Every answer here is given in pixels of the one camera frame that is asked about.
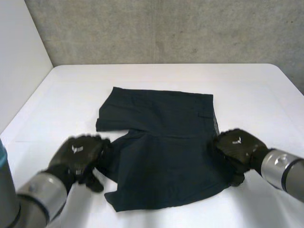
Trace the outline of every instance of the black shorts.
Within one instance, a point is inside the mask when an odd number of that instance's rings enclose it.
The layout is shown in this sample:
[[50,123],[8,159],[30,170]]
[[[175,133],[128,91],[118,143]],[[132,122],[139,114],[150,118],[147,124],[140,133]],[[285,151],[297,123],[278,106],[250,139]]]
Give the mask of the black shorts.
[[105,194],[116,211],[180,206],[230,186],[232,167],[208,147],[219,133],[213,95],[115,87],[96,129],[129,130],[102,169],[118,184]]

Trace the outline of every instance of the white table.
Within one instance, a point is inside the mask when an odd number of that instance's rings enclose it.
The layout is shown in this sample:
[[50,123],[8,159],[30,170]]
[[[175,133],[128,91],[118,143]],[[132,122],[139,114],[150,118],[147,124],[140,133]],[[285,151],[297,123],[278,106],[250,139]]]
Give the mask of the white table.
[[[220,131],[243,128],[304,157],[304,97],[269,64],[82,65],[54,68],[2,133],[16,188],[44,169],[70,135],[95,133],[112,87],[213,94]],[[126,132],[101,133],[111,140]],[[106,180],[105,192],[117,185]],[[250,171],[245,183],[189,205],[116,213],[103,194],[72,189],[50,227],[303,227],[304,204]]]

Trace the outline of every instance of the black glove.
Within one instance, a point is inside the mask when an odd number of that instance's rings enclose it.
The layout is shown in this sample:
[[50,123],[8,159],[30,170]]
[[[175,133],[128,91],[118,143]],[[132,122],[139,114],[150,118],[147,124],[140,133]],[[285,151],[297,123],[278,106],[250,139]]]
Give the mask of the black glove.
[[100,136],[71,137],[58,149],[46,172],[59,177],[67,191],[78,182],[94,192],[102,192],[104,187],[93,175],[93,169],[103,163],[110,145],[108,139],[102,140]]
[[244,181],[244,173],[251,169],[253,153],[267,150],[262,141],[240,129],[221,133],[214,139],[213,147],[235,169],[235,186]]

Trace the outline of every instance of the robotic hand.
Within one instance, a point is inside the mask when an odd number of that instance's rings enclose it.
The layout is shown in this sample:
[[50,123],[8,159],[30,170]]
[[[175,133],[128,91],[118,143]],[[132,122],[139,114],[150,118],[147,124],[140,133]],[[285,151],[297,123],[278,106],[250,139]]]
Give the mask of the robotic hand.
[[92,172],[103,163],[109,149],[110,141],[100,136],[71,137],[58,149],[45,172],[60,178],[67,190],[78,182],[93,192],[102,192],[104,187]]
[[213,148],[234,167],[238,184],[244,173],[256,170],[267,182],[304,202],[304,159],[281,150],[269,149],[258,138],[240,129],[223,132]]
[[0,181],[6,183],[4,189],[0,188],[0,195],[5,199],[0,228],[44,228],[61,212],[74,183],[102,192],[104,187],[93,175],[93,169],[97,165],[102,167],[110,146],[108,139],[99,136],[69,138],[48,168],[30,179],[17,194],[6,161],[7,165],[0,170]]

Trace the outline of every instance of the glove logo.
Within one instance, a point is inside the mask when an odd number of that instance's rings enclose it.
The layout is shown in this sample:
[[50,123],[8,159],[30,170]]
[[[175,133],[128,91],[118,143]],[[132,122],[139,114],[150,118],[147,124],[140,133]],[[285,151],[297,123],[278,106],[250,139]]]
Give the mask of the glove logo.
[[84,147],[82,146],[82,147],[74,147],[74,145],[72,145],[72,151],[74,152],[74,153],[77,153],[77,152],[81,152],[81,151],[83,151],[84,150]]
[[242,143],[241,137],[239,137],[237,141],[232,141],[232,144],[241,144],[241,143]]

